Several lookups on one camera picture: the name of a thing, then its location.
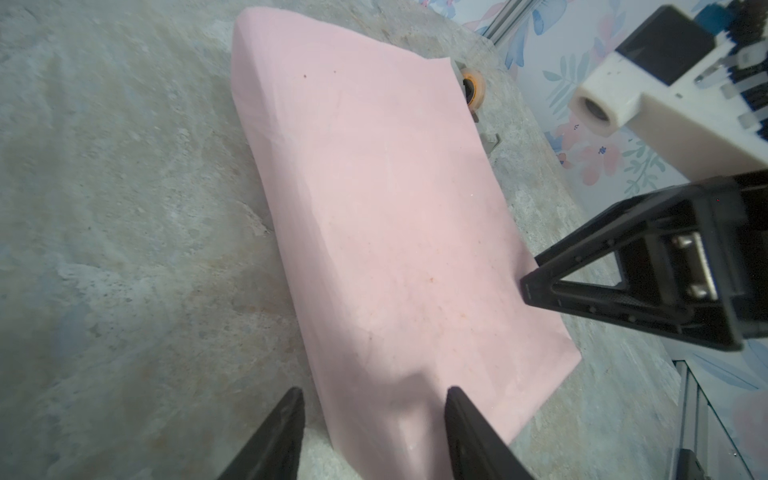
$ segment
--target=wall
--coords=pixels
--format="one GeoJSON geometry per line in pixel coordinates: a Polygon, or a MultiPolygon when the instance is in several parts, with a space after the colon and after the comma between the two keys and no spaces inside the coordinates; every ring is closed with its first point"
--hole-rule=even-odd
{"type": "MultiPolygon", "coordinates": [[[[568,110],[575,86],[662,4],[695,14],[709,0],[541,0],[499,43],[509,74],[533,110],[590,215],[686,179],[628,129],[592,134],[568,110]]],[[[768,479],[768,341],[740,353],[665,341],[684,359],[756,479],[768,479]]]]}
{"type": "Polygon", "coordinates": [[[498,0],[416,0],[440,15],[482,35],[506,2],[498,0]]]}

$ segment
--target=gray marbled surface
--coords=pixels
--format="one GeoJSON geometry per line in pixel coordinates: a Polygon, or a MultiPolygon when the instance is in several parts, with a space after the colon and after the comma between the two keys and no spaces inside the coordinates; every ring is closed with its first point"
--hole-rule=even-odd
{"type": "MultiPolygon", "coordinates": [[[[415,2],[4,0],[0,478],[214,478],[293,385],[300,477],[356,477],[328,443],[230,96],[232,23],[254,4],[483,71],[491,162],[531,250],[584,221],[492,46],[415,2]]],[[[542,479],[660,478],[679,382],[660,342],[565,322],[584,360],[513,449],[542,479]]]]}

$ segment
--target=screw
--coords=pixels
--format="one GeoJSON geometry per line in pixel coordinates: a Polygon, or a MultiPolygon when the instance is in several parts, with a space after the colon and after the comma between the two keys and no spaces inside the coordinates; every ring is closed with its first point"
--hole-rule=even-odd
{"type": "Polygon", "coordinates": [[[672,244],[677,248],[688,248],[694,242],[694,238],[691,235],[677,235],[672,237],[672,244]]]}
{"type": "Polygon", "coordinates": [[[709,295],[709,290],[701,283],[692,283],[688,286],[687,293],[696,300],[701,300],[709,295]]]}

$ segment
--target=pink cloth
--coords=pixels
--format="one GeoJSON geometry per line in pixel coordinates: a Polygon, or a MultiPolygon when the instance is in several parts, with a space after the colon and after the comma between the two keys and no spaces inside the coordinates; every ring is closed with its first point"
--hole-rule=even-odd
{"type": "Polygon", "coordinates": [[[334,447],[368,479],[450,478],[461,386],[511,441],[579,361],[448,59],[292,12],[237,18],[232,92],[334,447]]]}

